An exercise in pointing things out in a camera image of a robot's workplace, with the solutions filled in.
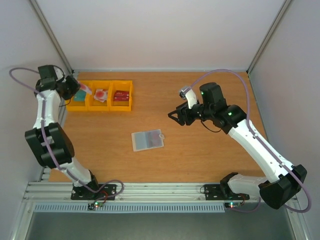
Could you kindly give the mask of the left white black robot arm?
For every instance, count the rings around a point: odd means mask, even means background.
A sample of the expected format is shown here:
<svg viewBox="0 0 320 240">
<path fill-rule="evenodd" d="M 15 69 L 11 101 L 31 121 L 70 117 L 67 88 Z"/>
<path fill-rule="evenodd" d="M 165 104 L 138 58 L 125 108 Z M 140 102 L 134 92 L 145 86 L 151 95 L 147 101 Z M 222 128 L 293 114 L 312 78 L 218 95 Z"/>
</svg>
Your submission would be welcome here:
<svg viewBox="0 0 320 240">
<path fill-rule="evenodd" d="M 35 86 L 37 117 L 31 130 L 25 132 L 36 160 L 42 167 L 59 170 L 73 183 L 74 192 L 96 199 L 101 187 L 92 172 L 75 158 L 74 146 L 59 124 L 61 100 L 71 100 L 81 85 L 73 76 L 58 73 L 55 65 L 38 67 L 40 79 Z"/>
</svg>

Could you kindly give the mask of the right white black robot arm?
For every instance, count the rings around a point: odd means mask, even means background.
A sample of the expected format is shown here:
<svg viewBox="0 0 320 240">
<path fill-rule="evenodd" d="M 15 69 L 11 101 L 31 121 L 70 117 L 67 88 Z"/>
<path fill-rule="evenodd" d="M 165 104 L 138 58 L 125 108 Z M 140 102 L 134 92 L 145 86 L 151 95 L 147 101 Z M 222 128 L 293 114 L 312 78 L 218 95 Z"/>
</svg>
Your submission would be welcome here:
<svg viewBox="0 0 320 240">
<path fill-rule="evenodd" d="M 260 197 L 269 207 L 277 210 L 301 189 L 307 170 L 301 164 L 293 165 L 282 157 L 259 133 L 247 114 L 238 105 L 228 105 L 221 87 L 215 82 L 199 88 L 199 102 L 191 87 L 179 91 L 185 103 L 176 107 L 168 117 L 179 125 L 190 126 L 194 121 L 212 121 L 226 135 L 240 144 L 258 164 L 263 177 L 245 176 L 232 172 L 220 181 L 220 191 L 225 199 L 236 194 Z"/>
</svg>

